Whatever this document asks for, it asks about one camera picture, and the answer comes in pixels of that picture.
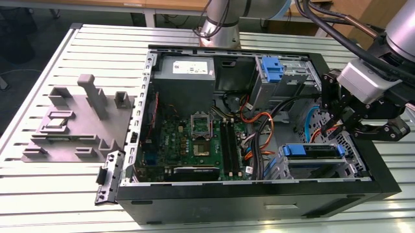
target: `motherboard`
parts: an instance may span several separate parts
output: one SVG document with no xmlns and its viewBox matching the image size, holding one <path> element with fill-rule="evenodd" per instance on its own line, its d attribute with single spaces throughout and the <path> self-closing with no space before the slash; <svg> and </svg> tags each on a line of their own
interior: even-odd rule
<svg viewBox="0 0 415 233">
<path fill-rule="evenodd" d="M 157 150 L 144 151 L 140 165 L 136 164 L 140 182 L 176 181 L 172 174 L 180 172 L 185 172 L 189 179 L 189 173 L 217 173 L 221 181 L 249 178 L 249 174 L 243 172 L 241 149 L 237 147 L 245 138 L 244 123 L 233 119 L 207 120 L 192 115 L 190 120 L 161 122 Z"/>
</svg>

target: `label sticker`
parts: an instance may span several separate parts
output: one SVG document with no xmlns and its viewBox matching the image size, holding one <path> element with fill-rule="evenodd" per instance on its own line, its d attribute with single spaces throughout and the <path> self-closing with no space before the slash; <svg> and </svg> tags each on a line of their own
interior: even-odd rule
<svg viewBox="0 0 415 233">
<path fill-rule="evenodd" d="M 247 107 L 247 109 L 249 109 L 249 110 L 252 110 L 252 108 L 253 108 L 253 106 L 252 106 L 249 103 L 245 104 L 245 107 Z"/>
<path fill-rule="evenodd" d="M 253 168 L 251 166 L 247 166 L 245 173 L 248 174 L 253 173 Z"/>
<path fill-rule="evenodd" d="M 173 74 L 208 74 L 208 63 L 174 61 Z"/>
<path fill-rule="evenodd" d="M 142 6 L 141 4 L 136 4 L 136 3 L 124 3 L 124 6 Z"/>
</svg>

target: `floor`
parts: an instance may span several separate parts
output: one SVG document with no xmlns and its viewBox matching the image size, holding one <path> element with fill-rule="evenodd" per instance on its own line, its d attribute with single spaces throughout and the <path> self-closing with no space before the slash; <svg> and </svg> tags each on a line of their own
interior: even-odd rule
<svg viewBox="0 0 415 233">
<path fill-rule="evenodd" d="M 24 101 L 24 98 L 30 91 L 30 88 L 38 78 L 40 72 L 49 61 L 52 54 L 64 38 L 68 28 L 72 23 L 80 22 L 85 24 L 117 25 L 117 26 L 145 26 L 144 16 L 129 13 L 117 12 L 82 12 L 62 10 L 60 18 L 53 19 L 48 9 L 33 9 L 32 17 L 37 25 L 37 31 L 28 35 L 30 45 L 34 49 L 34 58 L 20 65 L 12 64 L 0 57 L 0 76 L 9 84 L 6 91 L 0 91 L 0 136 L 13 118 L 16 111 Z M 197 16 L 156 16 L 157 27 L 192 29 L 198 22 Z M 241 32 L 260 33 L 259 20 L 241 19 L 239 23 Z M 30 69 L 30 71 L 14 71 L 6 74 L 10 70 Z"/>
</svg>

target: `blue plastic latch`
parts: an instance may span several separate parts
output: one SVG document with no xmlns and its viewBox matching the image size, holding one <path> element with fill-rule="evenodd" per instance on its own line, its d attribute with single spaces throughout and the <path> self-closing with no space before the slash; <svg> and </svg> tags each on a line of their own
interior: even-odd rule
<svg viewBox="0 0 415 233">
<path fill-rule="evenodd" d="M 303 145 L 287 145 L 291 155 L 307 155 Z"/>
<path fill-rule="evenodd" d="M 267 74 L 269 83 L 279 83 L 284 75 L 284 66 L 280 64 L 276 57 L 261 57 L 261 69 Z"/>
<path fill-rule="evenodd" d="M 345 155 L 345 150 L 341 145 L 337 145 L 337 151 L 339 151 L 340 157 L 343 157 Z"/>
<path fill-rule="evenodd" d="M 284 150 L 284 155 L 285 155 L 285 156 L 291 155 L 291 151 L 288 150 L 287 147 L 283 147 L 283 150 Z"/>
</svg>

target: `green circuit board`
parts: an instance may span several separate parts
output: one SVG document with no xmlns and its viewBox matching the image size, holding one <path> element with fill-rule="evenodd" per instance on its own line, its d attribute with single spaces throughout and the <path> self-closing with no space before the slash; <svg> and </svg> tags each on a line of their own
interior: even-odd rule
<svg viewBox="0 0 415 233">
<path fill-rule="evenodd" d="M 165 120 L 161 125 L 160 146 L 156 154 L 144 155 L 144 159 L 150 159 L 150 165 L 146 166 L 146 172 L 150 174 L 149 181 L 161 181 L 160 173 L 165 167 L 196 166 L 196 167 L 217 167 L 220 168 L 220 180 L 245 180 L 244 175 L 237 174 L 228 176 L 223 169 L 223 154 L 220 141 L 220 121 L 211 122 L 212 135 L 209 140 L 190 138 L 189 120 Z M 235 137 L 240 140 L 240 136 L 245 131 L 244 123 L 233 124 Z M 237 151 L 239 167 L 241 168 L 241 157 Z"/>
</svg>

